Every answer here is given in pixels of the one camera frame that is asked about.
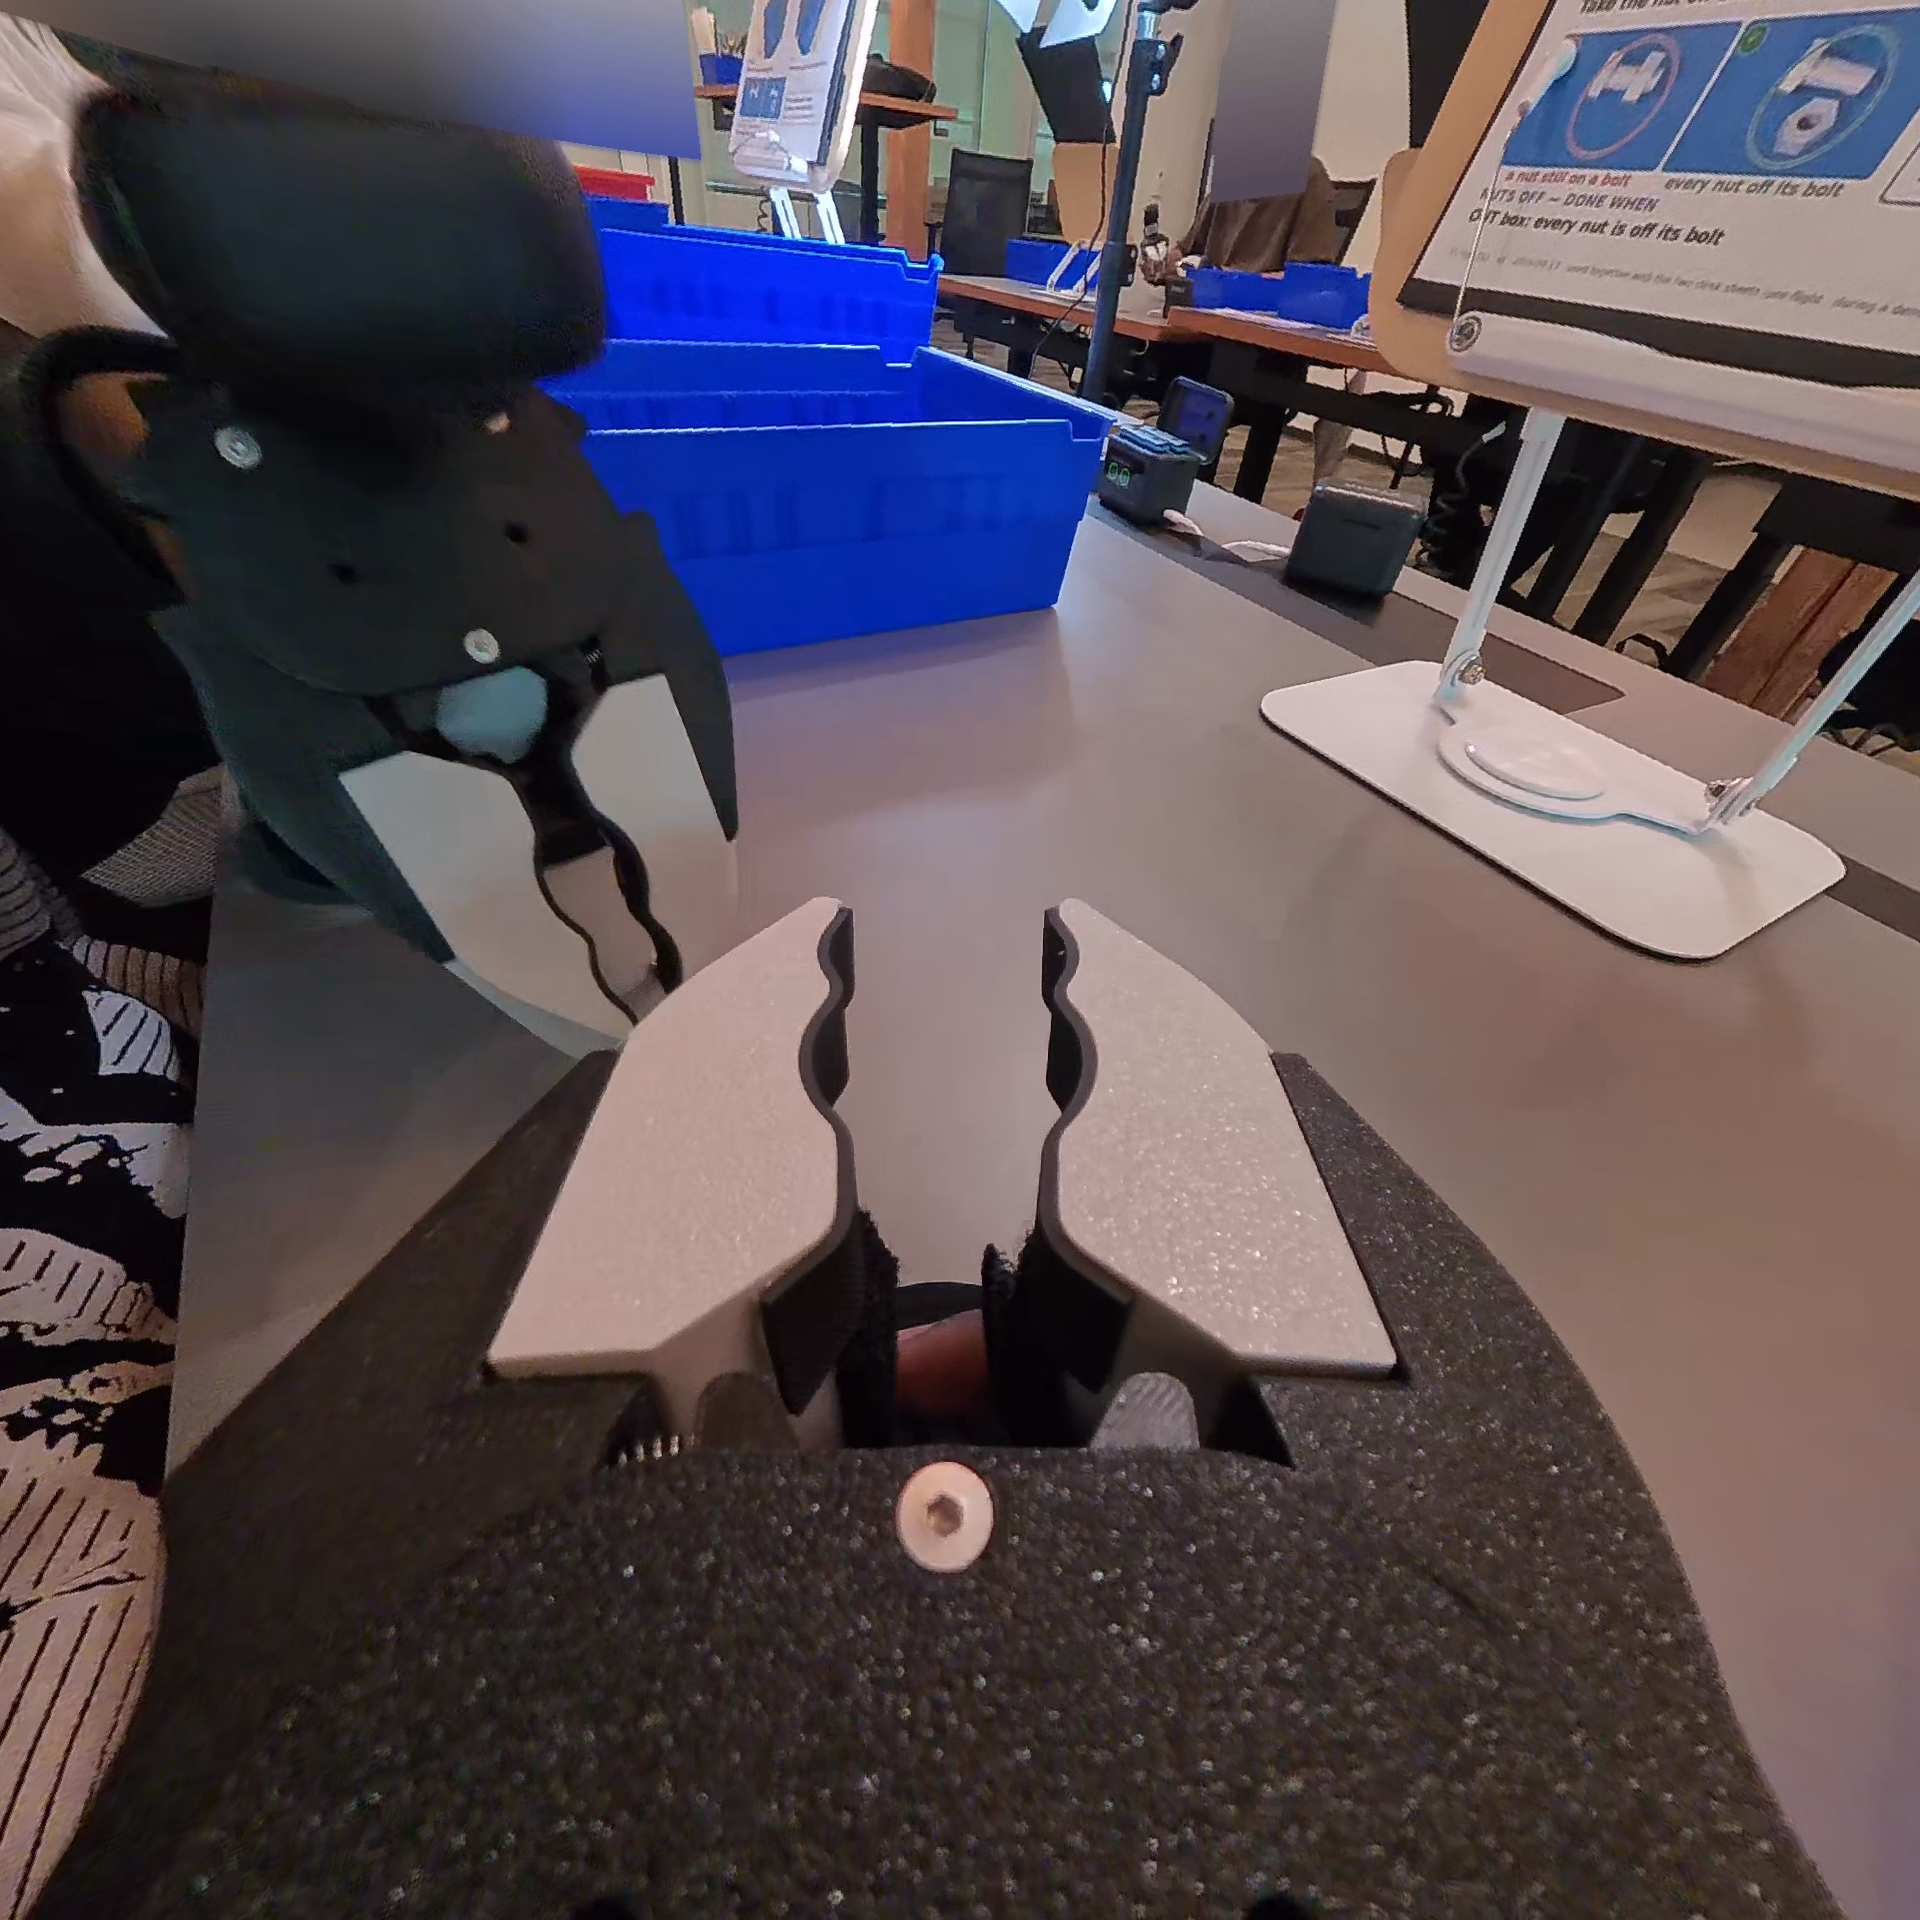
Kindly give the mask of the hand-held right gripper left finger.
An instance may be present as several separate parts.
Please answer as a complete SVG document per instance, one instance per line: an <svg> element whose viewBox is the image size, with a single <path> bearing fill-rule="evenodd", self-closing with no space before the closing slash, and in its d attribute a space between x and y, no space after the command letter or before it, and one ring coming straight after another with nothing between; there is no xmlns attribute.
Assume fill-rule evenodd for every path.
<svg viewBox="0 0 1920 1920"><path fill-rule="evenodd" d="M891 1418L891 1279L860 1225L853 914L816 896L672 992L616 1053L487 1348L499 1380L637 1378L670 1430L719 1376L804 1430Z"/></svg>

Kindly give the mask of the small black box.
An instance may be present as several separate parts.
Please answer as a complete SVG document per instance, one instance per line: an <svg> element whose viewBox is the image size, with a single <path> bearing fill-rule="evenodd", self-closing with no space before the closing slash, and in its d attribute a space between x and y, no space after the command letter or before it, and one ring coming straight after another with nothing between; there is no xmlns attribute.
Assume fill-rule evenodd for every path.
<svg viewBox="0 0 1920 1920"><path fill-rule="evenodd" d="M1425 504L1393 489L1325 479L1315 484L1279 576L1305 591L1382 601L1425 526Z"/></svg>

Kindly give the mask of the printed poster banner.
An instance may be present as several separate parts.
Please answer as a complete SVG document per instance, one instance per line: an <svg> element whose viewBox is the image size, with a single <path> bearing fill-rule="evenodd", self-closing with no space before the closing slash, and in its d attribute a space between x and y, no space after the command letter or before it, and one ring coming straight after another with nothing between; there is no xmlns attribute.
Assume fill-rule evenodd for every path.
<svg viewBox="0 0 1920 1920"><path fill-rule="evenodd" d="M817 198L848 160L878 2L753 2L728 134L734 169Z"/></svg>

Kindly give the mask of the studio light on stand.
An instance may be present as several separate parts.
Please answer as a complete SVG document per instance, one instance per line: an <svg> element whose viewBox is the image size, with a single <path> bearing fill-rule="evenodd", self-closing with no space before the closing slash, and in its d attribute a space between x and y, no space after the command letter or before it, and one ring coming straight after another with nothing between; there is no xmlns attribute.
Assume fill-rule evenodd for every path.
<svg viewBox="0 0 1920 1920"><path fill-rule="evenodd" d="M999 2L999 9L1015 22L1021 40L1033 40L1035 53L1061 49L1073 44L1095 44L1115 5L1051 5L1046 25L1040 30L1041 5ZM1093 273L1095 314L1088 336L1088 352L1078 393L1084 400L1109 397L1109 370L1113 364L1113 334L1119 310L1119 292L1128 261L1128 225L1134 216L1135 182L1145 144L1145 116L1166 87L1173 65L1180 61L1184 39L1164 34L1160 16L1193 9L1193 2L1137 2L1127 7L1132 22L1124 60L1118 61L1115 82L1119 94L1119 120L1113 124L1113 103L1101 100L1101 140L1095 144L1097 170L1097 261Z"/></svg>

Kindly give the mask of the black office chair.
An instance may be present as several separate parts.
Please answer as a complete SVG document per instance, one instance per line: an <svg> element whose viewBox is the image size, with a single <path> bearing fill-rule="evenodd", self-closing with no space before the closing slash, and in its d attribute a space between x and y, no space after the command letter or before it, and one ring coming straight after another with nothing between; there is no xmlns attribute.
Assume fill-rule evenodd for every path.
<svg viewBox="0 0 1920 1920"><path fill-rule="evenodd" d="M1001 279L1007 250L1023 237L1033 180L1030 158L955 151L942 212L943 273Z"/></svg>

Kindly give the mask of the row of blue bins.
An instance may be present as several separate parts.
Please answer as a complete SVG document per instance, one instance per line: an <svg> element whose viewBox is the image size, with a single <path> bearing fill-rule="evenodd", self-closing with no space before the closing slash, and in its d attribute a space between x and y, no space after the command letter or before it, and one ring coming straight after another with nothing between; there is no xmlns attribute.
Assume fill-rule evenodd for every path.
<svg viewBox="0 0 1920 1920"><path fill-rule="evenodd" d="M1013 237L1003 246L1001 273L1069 296L1089 294L1097 284L1097 250L1065 241ZM1289 262L1277 273L1198 264L1175 272L1167 303L1259 314L1332 330L1353 330L1367 320L1372 273L1332 262Z"/></svg>

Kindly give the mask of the small black device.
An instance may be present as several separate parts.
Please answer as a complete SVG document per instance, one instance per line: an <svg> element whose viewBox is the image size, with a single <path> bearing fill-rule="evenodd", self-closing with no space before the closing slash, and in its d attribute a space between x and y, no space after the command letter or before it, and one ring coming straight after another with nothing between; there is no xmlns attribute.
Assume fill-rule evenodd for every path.
<svg viewBox="0 0 1920 1920"><path fill-rule="evenodd" d="M1204 450L1157 425L1115 422L1101 450L1097 503L1113 517L1158 527L1167 514L1184 514Z"/></svg>

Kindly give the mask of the sign on white stand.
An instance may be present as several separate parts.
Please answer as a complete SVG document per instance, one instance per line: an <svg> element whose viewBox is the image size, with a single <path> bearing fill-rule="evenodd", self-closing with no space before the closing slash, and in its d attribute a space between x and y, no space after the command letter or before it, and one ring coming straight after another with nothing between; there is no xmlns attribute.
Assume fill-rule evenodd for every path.
<svg viewBox="0 0 1920 1920"><path fill-rule="evenodd" d="M1368 321L1405 377L1526 406L1440 662L1265 725L1645 952L1713 960L1832 889L1759 808L1916 618L1916 570L1749 774L1699 782L1480 668L1569 417L1916 497L1918 9L1489 5L1387 190Z"/></svg>

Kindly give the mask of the large blue plastic bin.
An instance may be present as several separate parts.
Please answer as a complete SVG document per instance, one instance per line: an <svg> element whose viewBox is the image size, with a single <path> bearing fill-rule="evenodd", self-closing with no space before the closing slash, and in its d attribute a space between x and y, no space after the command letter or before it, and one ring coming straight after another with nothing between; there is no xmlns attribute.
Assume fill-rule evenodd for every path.
<svg viewBox="0 0 1920 1920"><path fill-rule="evenodd" d="M1051 608L1113 432L929 348L612 342L541 390L719 655Z"/></svg>

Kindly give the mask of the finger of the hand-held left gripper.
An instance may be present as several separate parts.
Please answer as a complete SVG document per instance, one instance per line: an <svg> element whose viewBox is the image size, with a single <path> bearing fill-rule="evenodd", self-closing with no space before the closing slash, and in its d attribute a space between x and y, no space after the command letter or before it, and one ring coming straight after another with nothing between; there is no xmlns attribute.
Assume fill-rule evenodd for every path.
<svg viewBox="0 0 1920 1920"><path fill-rule="evenodd" d="M670 993L612 853L563 861L553 889L504 774L398 752L350 770L343 791L447 948L445 972L544 1045L620 1049Z"/></svg>
<svg viewBox="0 0 1920 1920"><path fill-rule="evenodd" d="M728 945L728 839L663 676L604 693L572 744L604 842L564 866L564 917L616 998L664 986L656 935L680 973Z"/></svg>

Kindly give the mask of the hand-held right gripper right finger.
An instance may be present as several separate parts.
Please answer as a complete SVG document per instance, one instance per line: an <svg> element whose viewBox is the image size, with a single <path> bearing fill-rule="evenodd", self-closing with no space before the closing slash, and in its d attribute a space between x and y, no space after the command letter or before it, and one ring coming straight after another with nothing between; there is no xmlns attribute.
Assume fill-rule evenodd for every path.
<svg viewBox="0 0 1920 1920"><path fill-rule="evenodd" d="M1207 982L1086 901L1041 920L1033 1228L992 1273L1009 1436L1095 1436L1142 1376L1184 1432L1254 1436L1259 1388L1399 1384L1376 1287L1277 1056Z"/></svg>

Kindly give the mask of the wooden office desk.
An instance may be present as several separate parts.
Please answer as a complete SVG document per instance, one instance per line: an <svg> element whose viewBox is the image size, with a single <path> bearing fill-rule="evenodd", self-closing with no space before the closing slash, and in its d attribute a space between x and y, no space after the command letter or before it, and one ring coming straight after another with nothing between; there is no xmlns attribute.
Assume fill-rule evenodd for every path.
<svg viewBox="0 0 1920 1920"><path fill-rule="evenodd" d="M1055 366L1080 377L1093 340L1089 300L1020 279L943 272L934 302L961 345L1001 345L1015 377ZM1294 327L1220 309L1119 310L1110 364L1095 401L1160 400L1175 377L1195 377L1232 400L1243 432L1232 482L1262 500L1283 436L1299 421L1347 425L1385 444L1435 452L1455 444L1453 406L1435 385L1404 389L1372 342L1351 330Z"/></svg>

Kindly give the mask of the person's left forearm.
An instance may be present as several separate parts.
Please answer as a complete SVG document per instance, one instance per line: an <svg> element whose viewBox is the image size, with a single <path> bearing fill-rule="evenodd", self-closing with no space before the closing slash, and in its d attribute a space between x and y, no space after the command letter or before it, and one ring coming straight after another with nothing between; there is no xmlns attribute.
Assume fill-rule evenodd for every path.
<svg viewBox="0 0 1920 1920"><path fill-rule="evenodd" d="M1 828L68 885L216 765L148 615L151 584L65 495L16 408L31 336L1 324Z"/></svg>

